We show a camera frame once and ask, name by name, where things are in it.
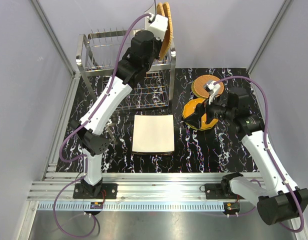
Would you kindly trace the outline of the orange polka dot plate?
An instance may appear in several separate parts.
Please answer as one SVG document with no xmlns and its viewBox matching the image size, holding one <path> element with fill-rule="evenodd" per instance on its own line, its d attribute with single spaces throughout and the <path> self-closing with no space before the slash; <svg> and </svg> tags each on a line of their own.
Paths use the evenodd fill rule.
<svg viewBox="0 0 308 240">
<path fill-rule="evenodd" d="M 205 98 L 195 98 L 195 99 L 191 99 L 188 103 L 186 103 L 183 107 L 183 111 L 182 111 L 182 117 L 183 119 L 189 117 L 191 114 L 194 113 L 195 111 L 195 107 L 197 106 L 197 104 L 201 104 L 205 101 Z M 205 130 L 210 130 L 212 129 L 217 123 L 218 120 L 217 119 L 212 119 L 211 121 L 207 121 L 207 115 L 204 114 L 201 117 L 201 127 L 197 128 L 195 127 L 193 124 L 188 123 L 187 125 L 190 126 L 192 129 L 195 130 L 199 130 L 199 131 L 205 131 Z"/>
</svg>

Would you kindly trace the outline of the woven bamboo plate green rim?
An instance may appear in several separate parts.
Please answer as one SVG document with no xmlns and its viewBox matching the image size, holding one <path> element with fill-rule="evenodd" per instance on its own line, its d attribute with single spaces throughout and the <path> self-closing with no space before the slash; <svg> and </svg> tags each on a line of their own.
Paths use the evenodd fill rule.
<svg viewBox="0 0 308 240">
<path fill-rule="evenodd" d="M 195 97 L 205 99 L 204 96 L 199 95 L 199 94 L 195 91 L 194 85 L 193 85 L 193 84 L 191 85 L 191 91 L 192 91 L 192 93 L 193 93 L 193 95 L 194 95 Z"/>
</svg>

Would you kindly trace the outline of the woven orange rattan plate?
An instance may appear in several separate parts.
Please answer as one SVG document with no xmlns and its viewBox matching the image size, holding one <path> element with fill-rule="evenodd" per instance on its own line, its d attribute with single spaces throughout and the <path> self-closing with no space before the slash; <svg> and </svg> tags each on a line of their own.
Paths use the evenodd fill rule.
<svg viewBox="0 0 308 240">
<path fill-rule="evenodd" d="M 209 93 L 207 91 L 204 90 L 203 85 L 207 82 L 207 81 L 219 81 L 220 79 L 214 75 L 201 75 L 199 76 L 197 79 L 195 79 L 193 81 L 193 86 L 194 86 L 194 90 L 201 95 L 202 97 L 204 96 L 205 99 L 207 99 L 209 97 Z"/>
</svg>

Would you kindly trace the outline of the grey square plate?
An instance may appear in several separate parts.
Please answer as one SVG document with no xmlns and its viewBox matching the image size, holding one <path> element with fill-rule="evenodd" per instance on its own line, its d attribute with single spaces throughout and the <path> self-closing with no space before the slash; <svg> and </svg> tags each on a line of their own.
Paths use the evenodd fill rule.
<svg viewBox="0 0 308 240">
<path fill-rule="evenodd" d="M 136 152 L 175 150 L 173 115 L 135 115 L 132 149 Z"/>
</svg>

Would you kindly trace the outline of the floral square plate dark rim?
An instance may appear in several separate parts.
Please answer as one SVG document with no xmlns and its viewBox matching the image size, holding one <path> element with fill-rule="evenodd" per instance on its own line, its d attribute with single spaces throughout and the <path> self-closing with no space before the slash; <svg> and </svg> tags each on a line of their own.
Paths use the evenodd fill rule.
<svg viewBox="0 0 308 240">
<path fill-rule="evenodd" d="M 148 156 L 171 156 L 174 152 L 134 152 L 132 151 L 131 154 L 133 155 L 148 155 Z"/>
</svg>

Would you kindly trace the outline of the woven yellow basket plate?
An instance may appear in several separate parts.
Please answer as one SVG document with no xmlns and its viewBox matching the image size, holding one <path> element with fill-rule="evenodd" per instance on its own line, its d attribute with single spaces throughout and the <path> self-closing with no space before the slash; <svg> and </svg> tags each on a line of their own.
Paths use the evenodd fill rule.
<svg viewBox="0 0 308 240">
<path fill-rule="evenodd" d="M 161 46 L 160 53 L 159 53 L 159 60 L 162 61 L 164 57 L 166 56 L 166 54 L 168 53 L 168 50 L 171 46 L 172 38 L 173 38 L 172 15 L 171 15 L 171 9 L 170 9 L 169 3 L 159 2 L 156 6 L 156 13 L 168 19 L 167 30 L 165 32 L 164 40 L 162 42 L 162 46 Z"/>
<path fill-rule="evenodd" d="M 171 7 L 168 2 L 162 4 L 164 16 L 168 19 L 167 30 L 165 32 L 165 37 L 163 41 L 163 47 L 165 50 L 168 50 L 172 44 L 173 39 L 173 23 L 172 23 L 172 14 Z"/>
</svg>

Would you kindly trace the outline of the cream square plate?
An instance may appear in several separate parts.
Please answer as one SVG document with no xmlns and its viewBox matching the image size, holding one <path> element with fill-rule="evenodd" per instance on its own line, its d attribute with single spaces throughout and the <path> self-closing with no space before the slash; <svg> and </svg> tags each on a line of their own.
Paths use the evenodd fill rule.
<svg viewBox="0 0 308 240">
<path fill-rule="evenodd" d="M 144 12 L 144 14 L 150 14 L 150 16 L 146 16 L 144 19 L 144 29 L 149 30 L 150 25 L 155 22 L 157 16 L 157 1 L 153 0 L 151 6 Z"/>
</svg>

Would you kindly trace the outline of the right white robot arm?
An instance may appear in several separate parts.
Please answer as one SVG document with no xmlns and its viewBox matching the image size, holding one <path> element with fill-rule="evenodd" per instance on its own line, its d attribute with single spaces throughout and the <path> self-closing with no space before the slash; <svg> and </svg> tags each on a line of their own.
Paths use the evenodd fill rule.
<svg viewBox="0 0 308 240">
<path fill-rule="evenodd" d="M 198 103 L 184 122 L 200 129 L 203 116 L 209 120 L 226 120 L 239 136 L 243 146 L 251 154 L 263 178 L 265 188 L 247 180 L 243 174 L 235 172 L 224 175 L 214 188 L 205 185 L 206 191 L 222 194 L 227 199 L 242 197 L 252 203 L 259 216 L 267 225 L 301 217 L 308 205 L 308 189 L 299 188 L 284 169 L 278 156 L 271 151 L 271 143 L 265 132 L 263 121 L 250 113 L 246 90 L 231 88 L 226 105 L 218 103 L 219 84 L 206 84 L 204 89 L 209 97 Z"/>
</svg>

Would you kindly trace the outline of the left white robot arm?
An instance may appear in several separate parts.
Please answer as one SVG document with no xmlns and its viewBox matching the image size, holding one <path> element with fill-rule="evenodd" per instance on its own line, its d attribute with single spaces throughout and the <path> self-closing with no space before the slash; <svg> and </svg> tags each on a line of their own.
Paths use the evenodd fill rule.
<svg viewBox="0 0 308 240">
<path fill-rule="evenodd" d="M 145 78 L 160 51 L 166 33 L 163 30 L 138 31 L 125 54 L 118 53 L 112 76 L 88 112 L 74 123 L 74 132 L 82 144 L 84 176 L 80 187 L 89 198 L 102 192 L 102 155 L 110 141 L 102 136 L 110 116 L 138 82 Z"/>
</svg>

